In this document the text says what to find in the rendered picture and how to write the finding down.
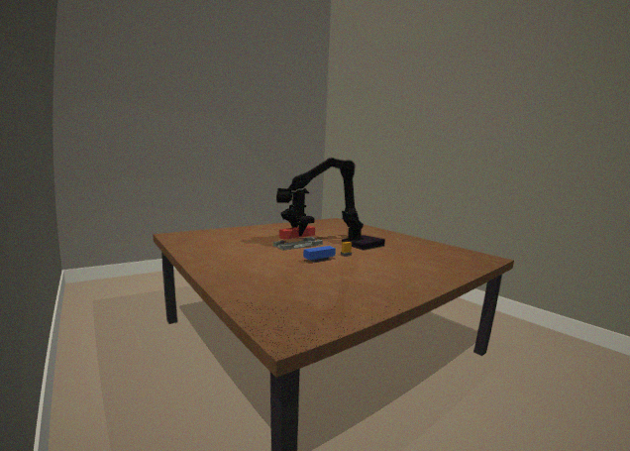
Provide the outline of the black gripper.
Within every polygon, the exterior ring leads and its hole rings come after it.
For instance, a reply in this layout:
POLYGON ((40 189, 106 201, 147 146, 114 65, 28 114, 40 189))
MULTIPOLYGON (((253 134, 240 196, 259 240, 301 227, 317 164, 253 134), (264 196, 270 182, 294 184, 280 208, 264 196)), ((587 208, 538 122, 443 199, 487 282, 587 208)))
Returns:
POLYGON ((293 208, 293 206, 296 207, 298 216, 293 216, 291 217, 289 220, 287 220, 288 222, 290 222, 291 227, 295 228, 299 226, 299 236, 302 236, 305 228, 307 227, 307 225, 309 223, 314 223, 315 219, 312 216, 306 216, 306 214, 304 213, 304 207, 306 207, 306 205, 304 205, 304 203, 293 203, 290 204, 291 207, 293 208))

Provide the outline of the red bar with square socket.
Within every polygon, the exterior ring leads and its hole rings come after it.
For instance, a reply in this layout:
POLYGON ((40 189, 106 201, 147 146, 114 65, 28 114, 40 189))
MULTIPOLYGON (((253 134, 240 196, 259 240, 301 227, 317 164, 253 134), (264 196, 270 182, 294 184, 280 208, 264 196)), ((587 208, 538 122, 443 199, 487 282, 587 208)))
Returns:
POLYGON ((307 226, 302 236, 299 236, 299 227, 279 229, 279 238, 283 240, 314 236, 314 235, 315 235, 315 227, 313 226, 307 226))

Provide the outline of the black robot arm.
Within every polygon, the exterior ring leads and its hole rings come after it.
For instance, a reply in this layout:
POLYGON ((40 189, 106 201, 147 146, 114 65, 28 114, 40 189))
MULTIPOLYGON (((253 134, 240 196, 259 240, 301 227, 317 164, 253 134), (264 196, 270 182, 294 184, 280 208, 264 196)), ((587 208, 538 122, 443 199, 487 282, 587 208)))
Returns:
MULTIPOLYGON (((342 177, 344 179, 346 208, 345 211, 342 211, 342 219, 344 219, 344 222, 347 223, 348 227, 350 227, 349 238, 347 240, 363 240, 364 238, 362 238, 362 229, 364 227, 364 224, 359 220, 358 212, 355 208, 353 177, 355 174, 356 166, 352 161, 342 161, 335 158, 328 158, 326 161, 324 161, 314 169, 311 169, 306 173, 294 177, 289 188, 278 188, 276 202, 289 203, 289 201, 292 200, 293 203, 304 203, 305 193, 309 193, 309 191, 307 191, 306 188, 304 188, 303 190, 298 188, 305 187, 311 181, 311 179, 330 167, 340 169, 342 177)), ((289 208, 282 211, 280 214, 282 219, 285 220, 289 220, 294 215, 298 216, 296 207, 293 206, 292 208, 291 205, 289 205, 289 208)))

